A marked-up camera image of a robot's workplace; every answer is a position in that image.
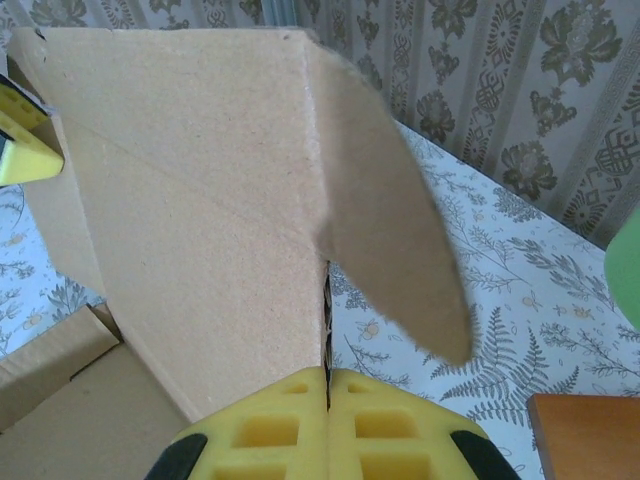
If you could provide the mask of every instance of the cardboard box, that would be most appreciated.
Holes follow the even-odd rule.
[[[17,29],[9,56],[11,77],[57,112],[38,135],[64,170],[25,185],[52,261],[108,299],[118,351],[188,421],[330,358],[328,261],[418,346],[470,358],[456,261],[417,163],[378,94],[308,32]],[[83,378],[100,385],[113,355]],[[77,381],[2,439],[48,434],[43,412],[81,398]]]

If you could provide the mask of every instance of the black rubber corner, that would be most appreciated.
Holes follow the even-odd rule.
[[[478,480],[520,480],[516,471],[491,440],[460,430],[451,434]]]
[[[188,480],[206,444],[206,435],[194,433],[169,445],[144,480]]]

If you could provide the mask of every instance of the table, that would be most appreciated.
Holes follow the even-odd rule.
[[[400,126],[446,219],[478,345],[453,368],[417,351],[331,268],[334,364],[477,421],[523,479],[543,478],[534,392],[640,396],[640,332],[605,284],[604,254]],[[19,186],[0,189],[0,358],[102,299],[53,269]]]

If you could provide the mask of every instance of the corrugated cardboard edge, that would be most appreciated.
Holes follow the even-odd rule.
[[[116,337],[91,309],[83,307],[3,358],[0,431],[29,414],[75,373],[117,344]]]
[[[139,359],[119,345],[0,436],[0,475],[142,479],[187,426]]]

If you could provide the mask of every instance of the cardboard sheet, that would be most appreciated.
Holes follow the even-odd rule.
[[[83,307],[0,360],[0,431],[27,415],[66,385],[72,375],[117,344],[118,340],[89,307]]]
[[[122,345],[0,436],[0,472],[12,480],[141,480],[186,426]]]
[[[60,113],[65,170],[26,188],[56,266],[102,281],[190,419],[322,364],[326,260],[418,345],[469,359],[415,159],[378,94],[306,32],[18,29],[9,51]],[[64,224],[43,225],[49,198]],[[55,253],[61,228],[96,268]]]

